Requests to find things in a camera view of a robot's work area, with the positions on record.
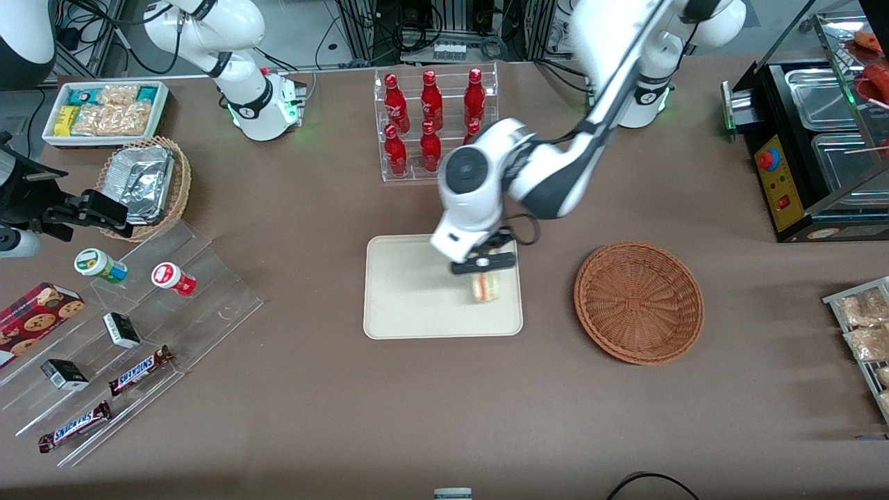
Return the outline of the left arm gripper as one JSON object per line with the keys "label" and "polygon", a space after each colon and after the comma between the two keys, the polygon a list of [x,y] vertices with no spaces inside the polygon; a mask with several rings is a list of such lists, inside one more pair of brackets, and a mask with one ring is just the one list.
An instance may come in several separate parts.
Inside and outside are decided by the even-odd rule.
{"label": "left arm gripper", "polygon": [[512,269],[517,266],[515,252],[493,253],[515,240],[511,226],[495,230],[493,217],[471,219],[456,209],[445,209],[429,243],[451,262],[451,274],[464,276]]}

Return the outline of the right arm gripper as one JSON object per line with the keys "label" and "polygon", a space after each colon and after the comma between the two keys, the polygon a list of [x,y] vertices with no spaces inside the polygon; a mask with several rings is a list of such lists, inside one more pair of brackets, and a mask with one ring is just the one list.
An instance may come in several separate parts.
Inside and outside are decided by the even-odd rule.
{"label": "right arm gripper", "polygon": [[[76,221],[76,208],[56,207],[66,205],[68,197],[57,180],[69,173],[45,167],[13,151],[8,146],[10,139],[9,133],[2,134],[2,227],[42,230],[42,234],[70,242],[74,230],[67,224]],[[87,226],[104,228],[126,240],[133,234],[128,213],[125,205],[97,190],[81,193],[81,221]]]}

